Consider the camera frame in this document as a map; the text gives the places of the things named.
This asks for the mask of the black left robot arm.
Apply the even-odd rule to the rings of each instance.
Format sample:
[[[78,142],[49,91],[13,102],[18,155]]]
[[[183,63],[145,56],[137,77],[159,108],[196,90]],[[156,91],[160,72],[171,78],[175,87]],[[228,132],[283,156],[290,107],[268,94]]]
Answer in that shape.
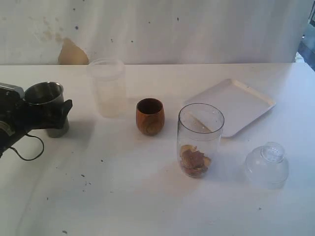
[[[24,161],[33,161],[40,157],[43,150],[31,159],[24,158],[13,145],[23,137],[38,139],[42,147],[44,142],[37,136],[30,135],[32,130],[46,129],[51,126],[50,119],[46,116],[43,108],[37,107],[20,99],[9,107],[0,109],[0,153],[8,149],[14,151]]]

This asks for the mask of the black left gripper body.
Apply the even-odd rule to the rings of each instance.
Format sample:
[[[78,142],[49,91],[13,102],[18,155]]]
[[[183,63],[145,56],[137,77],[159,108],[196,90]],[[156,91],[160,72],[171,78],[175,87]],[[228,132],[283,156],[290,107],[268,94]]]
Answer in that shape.
[[[45,113],[42,108],[32,106],[24,100],[17,102],[11,110],[0,112],[0,148],[7,150],[30,131],[45,128]]]

